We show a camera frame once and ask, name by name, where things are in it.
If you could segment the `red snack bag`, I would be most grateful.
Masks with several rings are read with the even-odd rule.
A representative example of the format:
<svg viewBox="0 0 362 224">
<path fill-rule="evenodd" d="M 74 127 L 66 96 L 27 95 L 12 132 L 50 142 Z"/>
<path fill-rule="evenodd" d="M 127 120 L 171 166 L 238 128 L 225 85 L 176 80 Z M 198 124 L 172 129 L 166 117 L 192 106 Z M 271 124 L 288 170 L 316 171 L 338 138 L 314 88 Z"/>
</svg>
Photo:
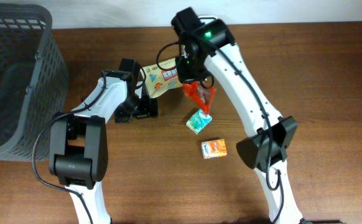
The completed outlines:
<svg viewBox="0 0 362 224">
<path fill-rule="evenodd" d="M 185 96 L 191 99 L 205 114 L 210 113 L 216 88 L 204 88 L 199 82 L 184 83 L 182 85 Z"/>
</svg>

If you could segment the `beige wet wipes pack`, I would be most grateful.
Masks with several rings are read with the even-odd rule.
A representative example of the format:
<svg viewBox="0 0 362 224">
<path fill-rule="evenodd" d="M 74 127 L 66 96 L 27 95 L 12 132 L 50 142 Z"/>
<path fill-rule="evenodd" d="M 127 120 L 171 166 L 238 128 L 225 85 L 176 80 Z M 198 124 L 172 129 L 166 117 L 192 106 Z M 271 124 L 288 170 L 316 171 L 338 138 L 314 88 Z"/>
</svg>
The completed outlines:
<svg viewBox="0 0 362 224">
<path fill-rule="evenodd" d="M 142 69 L 147 75 L 145 86 L 151 98 L 157 98 L 167 90 L 182 87 L 176 68 L 165 71 L 161 70 L 157 65 L 150 65 L 143 67 Z"/>
</svg>

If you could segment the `teal tissue pack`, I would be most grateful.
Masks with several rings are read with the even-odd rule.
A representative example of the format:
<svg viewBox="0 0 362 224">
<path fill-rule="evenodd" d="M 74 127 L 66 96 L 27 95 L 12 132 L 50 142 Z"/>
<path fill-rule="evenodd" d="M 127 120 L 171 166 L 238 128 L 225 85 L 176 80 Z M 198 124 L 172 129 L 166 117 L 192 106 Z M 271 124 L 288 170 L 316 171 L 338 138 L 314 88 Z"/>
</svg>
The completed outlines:
<svg viewBox="0 0 362 224">
<path fill-rule="evenodd" d="M 199 109 L 186 122 L 186 127 L 190 128 L 195 134 L 199 134 L 211 121 L 212 117 Z"/>
</svg>

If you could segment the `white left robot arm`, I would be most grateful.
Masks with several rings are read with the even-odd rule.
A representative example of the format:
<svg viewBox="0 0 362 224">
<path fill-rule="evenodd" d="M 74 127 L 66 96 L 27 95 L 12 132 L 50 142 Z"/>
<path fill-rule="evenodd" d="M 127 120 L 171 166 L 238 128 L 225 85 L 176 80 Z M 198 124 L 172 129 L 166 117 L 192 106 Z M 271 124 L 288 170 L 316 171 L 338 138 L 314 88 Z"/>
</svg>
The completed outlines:
<svg viewBox="0 0 362 224">
<path fill-rule="evenodd" d="M 155 118 L 157 100 L 148 95 L 145 71 L 134 59 L 104 69 L 95 89 L 70 114 L 57 114 L 50 130 L 49 171 L 69 192 L 80 223 L 111 223 L 102 181 L 108 167 L 106 124 Z"/>
</svg>

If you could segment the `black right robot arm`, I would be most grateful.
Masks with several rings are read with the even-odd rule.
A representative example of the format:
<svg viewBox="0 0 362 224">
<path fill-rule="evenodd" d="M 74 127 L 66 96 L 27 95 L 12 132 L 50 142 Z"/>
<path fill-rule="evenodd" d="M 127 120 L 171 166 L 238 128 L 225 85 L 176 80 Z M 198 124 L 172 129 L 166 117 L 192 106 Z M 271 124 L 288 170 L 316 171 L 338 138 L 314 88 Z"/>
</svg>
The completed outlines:
<svg viewBox="0 0 362 224">
<path fill-rule="evenodd" d="M 171 21 L 184 47 L 176 65 L 182 83 L 213 77 L 224 89 L 242 121 L 246 139 L 236 145 L 241 160 L 255 171 L 272 223 L 303 223 L 287 175 L 287 153 L 297 130 L 269 102 L 249 72 L 228 26 L 221 19 L 204 23 L 188 7 Z"/>
</svg>

